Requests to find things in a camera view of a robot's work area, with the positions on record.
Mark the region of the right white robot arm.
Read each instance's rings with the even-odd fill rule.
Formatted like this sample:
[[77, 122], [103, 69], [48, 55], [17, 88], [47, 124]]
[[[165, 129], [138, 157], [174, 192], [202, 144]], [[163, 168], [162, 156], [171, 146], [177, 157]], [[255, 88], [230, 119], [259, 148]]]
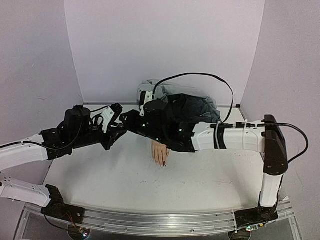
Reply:
[[189, 123], [176, 120], [172, 108], [161, 100], [146, 103], [143, 113], [120, 115], [124, 127], [137, 135], [166, 145], [171, 151], [244, 150], [264, 154], [259, 205], [274, 207], [284, 173], [288, 170], [286, 141], [273, 115], [263, 120], [236, 123]]

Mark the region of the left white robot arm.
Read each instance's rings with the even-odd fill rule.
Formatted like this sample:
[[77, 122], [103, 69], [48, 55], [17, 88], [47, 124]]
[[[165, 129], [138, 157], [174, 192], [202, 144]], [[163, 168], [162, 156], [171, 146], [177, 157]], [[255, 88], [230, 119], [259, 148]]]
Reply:
[[[64, 120], [57, 128], [42, 130], [29, 138], [7, 143], [0, 147], [1, 171], [20, 165], [53, 161], [73, 150], [100, 144], [108, 151], [127, 131], [116, 123], [123, 107], [118, 104], [107, 105], [95, 110], [96, 115], [83, 105], [75, 105], [65, 112]], [[47, 207], [56, 218], [64, 218], [68, 213], [62, 203], [59, 190], [54, 186], [36, 185], [0, 175], [0, 196]]]

